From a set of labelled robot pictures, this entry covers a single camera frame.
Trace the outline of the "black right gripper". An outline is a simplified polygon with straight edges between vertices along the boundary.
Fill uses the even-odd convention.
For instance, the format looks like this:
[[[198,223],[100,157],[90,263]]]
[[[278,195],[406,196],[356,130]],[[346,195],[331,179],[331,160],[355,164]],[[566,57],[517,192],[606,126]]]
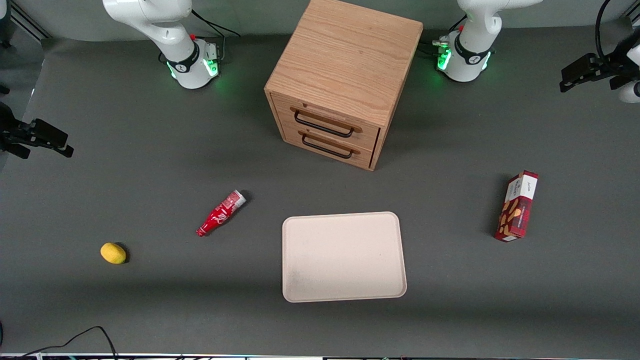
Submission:
[[[18,120],[4,102],[0,103],[0,133],[2,151],[21,159],[28,159],[31,150],[19,144],[54,150],[66,158],[73,157],[74,148],[67,144],[69,135],[66,132],[39,118],[30,122]],[[10,138],[17,138],[19,144],[10,144]]]

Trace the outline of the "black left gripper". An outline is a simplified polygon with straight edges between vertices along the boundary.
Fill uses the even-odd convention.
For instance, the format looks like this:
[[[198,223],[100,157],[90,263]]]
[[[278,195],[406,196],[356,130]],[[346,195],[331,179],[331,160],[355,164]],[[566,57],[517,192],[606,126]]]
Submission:
[[[639,78],[639,66],[628,53],[639,45],[639,38],[640,28],[633,28],[633,31],[621,39],[601,62],[596,54],[585,54],[565,66],[561,71],[560,93],[565,93],[576,85],[599,81],[602,72],[612,76],[609,80],[611,91],[635,82]]]

